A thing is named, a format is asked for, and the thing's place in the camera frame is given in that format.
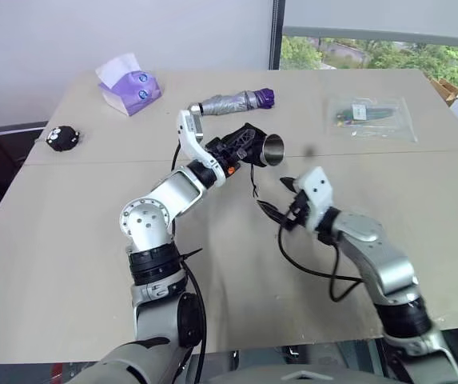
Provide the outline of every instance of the tissue box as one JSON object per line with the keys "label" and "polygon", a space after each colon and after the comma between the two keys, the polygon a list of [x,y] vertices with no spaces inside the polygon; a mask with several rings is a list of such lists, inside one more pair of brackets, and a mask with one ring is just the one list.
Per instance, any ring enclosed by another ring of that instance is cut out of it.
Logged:
{"label": "tissue box", "polygon": [[118,56],[97,68],[96,73],[106,102],[128,116],[161,96],[156,78],[140,69],[134,54]]}

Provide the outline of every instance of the clear plastic bag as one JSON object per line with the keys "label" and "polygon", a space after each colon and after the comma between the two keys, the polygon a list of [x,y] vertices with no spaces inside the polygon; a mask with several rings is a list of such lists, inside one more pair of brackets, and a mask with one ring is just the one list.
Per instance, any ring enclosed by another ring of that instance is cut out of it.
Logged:
{"label": "clear plastic bag", "polygon": [[404,98],[333,97],[328,119],[329,134],[417,141]]}

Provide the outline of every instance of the black cable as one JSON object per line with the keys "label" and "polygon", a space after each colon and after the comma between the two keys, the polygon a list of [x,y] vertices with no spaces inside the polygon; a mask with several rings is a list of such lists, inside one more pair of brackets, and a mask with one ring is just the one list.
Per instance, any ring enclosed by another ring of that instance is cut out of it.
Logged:
{"label": "black cable", "polygon": [[[177,156],[179,155],[180,150],[181,150],[181,142],[177,144],[177,148],[175,149],[175,152],[173,153],[171,170],[175,170],[175,163],[177,162]],[[175,237],[175,220],[172,220],[172,235]]]}
{"label": "black cable", "polygon": [[200,291],[200,286],[198,285],[197,279],[195,278],[193,272],[185,262],[181,262],[181,265],[182,268],[184,268],[186,274],[188,275],[188,278],[191,280],[193,288],[197,293],[198,301],[200,303],[202,342],[200,345],[200,354],[198,355],[197,373],[195,374],[195,380],[193,381],[194,384],[198,384],[200,382],[202,368],[204,366],[205,345],[207,340],[207,317],[205,315],[204,298],[202,297],[202,293]]}
{"label": "black cable", "polygon": [[177,148],[175,149],[175,152],[173,152],[173,158],[172,158],[172,169],[175,170],[175,163],[177,162],[177,156],[179,155],[179,151],[181,150],[181,142],[177,144]]}
{"label": "black cable", "polygon": [[340,296],[336,296],[335,295],[335,293],[333,291],[333,288],[335,286],[335,280],[336,280],[335,276],[336,276],[336,273],[337,273],[337,269],[339,268],[339,261],[341,260],[341,252],[339,251],[339,246],[337,244],[335,244],[333,246],[333,248],[335,249],[335,262],[333,263],[332,275],[330,276],[329,295],[330,295],[330,298],[332,299],[333,302],[340,302],[346,296],[351,294],[351,291],[354,290],[356,288],[356,286],[358,286],[362,282],[362,280],[360,280],[359,282],[354,282]]}
{"label": "black cable", "polygon": [[[339,267],[339,260],[340,260],[339,248],[337,246],[334,246],[335,249],[336,249],[336,259],[335,259],[335,264],[333,266],[333,271],[332,271],[331,274],[326,274],[324,272],[319,272],[317,270],[310,270],[309,268],[306,268],[306,267],[302,266],[301,264],[298,264],[297,262],[295,262],[287,254],[287,252],[285,252],[284,246],[282,244],[282,233],[283,233],[283,229],[284,229],[284,224],[285,224],[285,221],[286,221],[287,217],[292,212],[292,210],[293,210],[293,208],[291,208],[291,207],[288,209],[287,213],[284,216],[284,219],[281,221],[281,224],[280,224],[280,226],[278,228],[278,235],[277,235],[278,249],[282,253],[282,256],[284,256],[284,258],[288,262],[293,264],[293,266],[295,266],[298,270],[301,270],[301,271],[305,272],[306,274],[313,274],[314,276],[317,276],[317,277],[320,277],[320,278],[329,278],[330,279],[330,286],[329,286],[330,298],[334,302],[339,302],[340,300],[345,298],[358,284],[360,284],[362,282],[362,279],[361,278],[354,278],[354,277],[350,277],[350,276],[340,276],[340,275],[336,274],[337,273],[337,269]],[[335,295],[333,294],[333,285],[334,285],[335,280],[345,280],[345,281],[354,282],[354,283],[341,296],[335,297]]]}
{"label": "black cable", "polygon": [[[171,170],[175,169],[175,164],[177,163],[177,156],[179,155],[180,150],[181,150],[181,142],[177,144],[177,148],[175,149],[175,152],[173,153]],[[173,236],[175,236],[175,220],[172,221],[172,234]],[[188,265],[185,263],[184,260],[186,260],[190,256],[193,256],[197,252],[200,252],[201,250],[202,248],[200,248],[199,250],[194,250],[193,252],[190,252],[189,254],[183,255],[183,260],[181,262],[182,268],[186,272],[186,275],[188,276],[188,278],[191,280],[191,283],[193,284],[193,288],[195,289],[195,293],[198,296],[200,312],[201,312],[202,340],[201,340],[201,345],[200,345],[200,354],[198,355],[197,373],[195,374],[195,380],[193,382],[194,384],[198,384],[200,382],[200,377],[202,375],[202,368],[204,367],[205,347],[206,347],[206,340],[207,340],[207,316],[205,314],[204,298],[202,297],[200,286],[198,285],[197,279],[193,275],[193,272],[191,271],[191,269],[188,267]]]}
{"label": "black cable", "polygon": [[257,192],[257,185],[253,180],[253,164],[250,164],[250,182],[252,183],[252,196],[253,198],[258,198],[259,194]]}

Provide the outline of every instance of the metal cup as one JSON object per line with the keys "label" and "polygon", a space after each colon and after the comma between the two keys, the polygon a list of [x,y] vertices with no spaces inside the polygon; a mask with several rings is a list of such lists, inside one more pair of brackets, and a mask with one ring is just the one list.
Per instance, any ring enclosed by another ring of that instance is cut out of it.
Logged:
{"label": "metal cup", "polygon": [[284,159],[284,141],[277,134],[266,136],[259,159],[267,166],[277,166]]}

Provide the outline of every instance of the white tissue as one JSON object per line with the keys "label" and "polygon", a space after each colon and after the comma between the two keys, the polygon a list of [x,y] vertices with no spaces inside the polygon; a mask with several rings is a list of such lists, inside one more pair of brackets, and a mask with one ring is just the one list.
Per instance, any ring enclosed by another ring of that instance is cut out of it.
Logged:
{"label": "white tissue", "polygon": [[122,76],[128,74],[129,72],[134,72],[135,70],[140,70],[140,65],[138,64],[134,54],[131,53],[121,54],[116,58],[112,58],[106,64],[97,68],[95,73],[98,74],[101,81],[111,89],[115,84],[117,84],[118,80],[120,80]]}

